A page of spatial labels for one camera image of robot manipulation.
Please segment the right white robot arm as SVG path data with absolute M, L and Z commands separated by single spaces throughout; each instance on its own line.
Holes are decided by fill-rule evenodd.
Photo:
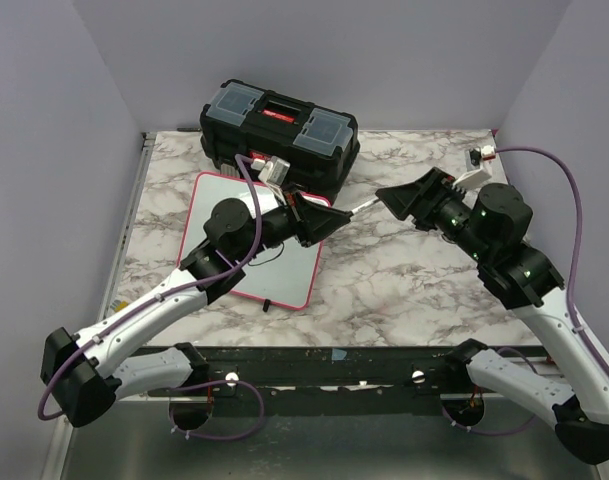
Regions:
M 446 384 L 458 392 L 473 385 L 490 389 L 548 424 L 577 459 L 609 461 L 609 354 L 572 314 L 569 283 L 525 241 L 533 211 L 522 195 L 507 184 L 488 183 L 468 207 L 464 189 L 434 168 L 376 196 L 396 219 L 440 231 L 473 259 L 483 286 L 535 334 L 565 379 L 543 378 L 476 343 L 445 365 Z

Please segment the black whiteboard marker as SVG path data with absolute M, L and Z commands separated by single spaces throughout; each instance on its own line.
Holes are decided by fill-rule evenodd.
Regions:
M 353 208 L 350 211 L 350 215 L 352 217 L 365 212 L 366 210 L 370 209 L 371 207 L 375 206 L 376 204 L 378 204 L 380 202 L 380 199 L 377 197 L 371 198 L 365 202 L 363 202 L 362 204 L 356 206 L 355 208 Z

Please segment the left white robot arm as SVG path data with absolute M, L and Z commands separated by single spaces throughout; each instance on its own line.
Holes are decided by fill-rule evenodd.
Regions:
M 45 340 L 40 378 L 44 399 L 54 399 L 59 411 L 43 421 L 65 417 L 86 426 L 122 396 L 147 390 L 178 388 L 198 393 L 206 380 L 199 355 L 187 347 L 172 347 L 131 367 L 127 360 L 158 333 L 185 316 L 213 304 L 244 278 L 244 267 L 257 254 L 294 238 L 303 247 L 316 245 L 348 225 L 353 215 L 288 192 L 278 207 L 263 212 L 226 198 L 204 223 L 205 239 L 191 250 L 157 287 L 120 312 L 72 334 L 65 328 Z

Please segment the pink framed whiteboard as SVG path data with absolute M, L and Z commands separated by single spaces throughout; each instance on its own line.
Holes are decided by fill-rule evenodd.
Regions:
M 195 181 L 177 259 L 206 238 L 203 224 L 213 207 L 226 198 L 243 201 L 254 213 L 247 183 L 213 172 L 200 173 Z M 323 245 L 305 248 L 291 238 L 275 249 L 263 251 L 244 268 L 245 278 L 232 293 L 291 310 L 307 307 L 318 272 Z

